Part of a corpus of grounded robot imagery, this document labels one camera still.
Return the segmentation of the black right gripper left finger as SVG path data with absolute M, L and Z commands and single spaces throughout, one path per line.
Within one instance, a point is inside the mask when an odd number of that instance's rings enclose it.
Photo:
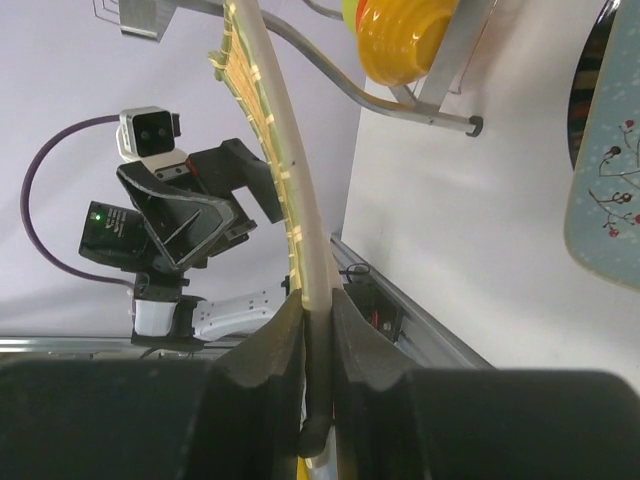
M 191 479 L 294 479 L 304 377 L 301 292 L 216 360 L 199 405 Z

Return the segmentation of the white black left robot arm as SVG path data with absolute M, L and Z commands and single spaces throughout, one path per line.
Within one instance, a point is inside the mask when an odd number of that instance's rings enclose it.
M 135 342 L 193 350 L 200 341 L 186 321 L 197 299 L 182 294 L 185 273 L 206 268 L 256 229 L 236 190 L 249 189 L 271 223 L 282 221 L 269 166 L 234 138 L 156 171 L 126 163 L 116 177 L 132 206 L 91 202 L 79 253 L 134 274 Z

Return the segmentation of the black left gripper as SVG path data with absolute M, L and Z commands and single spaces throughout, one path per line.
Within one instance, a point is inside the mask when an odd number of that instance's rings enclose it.
M 140 161 L 126 163 L 116 176 L 144 220 L 162 270 L 202 268 L 248 239 L 256 223 L 235 198 L 238 189 L 249 189 L 271 223 L 281 221 L 269 166 L 237 138 L 156 172 Z

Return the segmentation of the woven bamboo tray plate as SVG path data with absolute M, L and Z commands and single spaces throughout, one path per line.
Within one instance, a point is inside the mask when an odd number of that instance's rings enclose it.
M 265 155 L 284 217 L 291 287 L 304 310 L 306 418 L 298 443 L 299 478 L 327 474 L 332 426 L 330 258 L 299 128 L 266 21 L 255 1 L 222 4 L 224 33 L 210 53 L 215 77 L 235 97 Z

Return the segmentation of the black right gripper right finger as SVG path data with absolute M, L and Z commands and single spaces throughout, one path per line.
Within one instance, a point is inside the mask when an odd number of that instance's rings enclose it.
M 423 479 L 406 375 L 418 364 L 332 292 L 334 414 L 340 479 Z

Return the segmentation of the light blue divided plate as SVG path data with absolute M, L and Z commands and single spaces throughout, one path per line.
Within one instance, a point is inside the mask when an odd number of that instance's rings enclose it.
M 587 271 L 636 290 L 639 4 L 607 1 L 595 23 L 611 14 L 615 19 L 573 168 L 564 241 L 571 257 Z

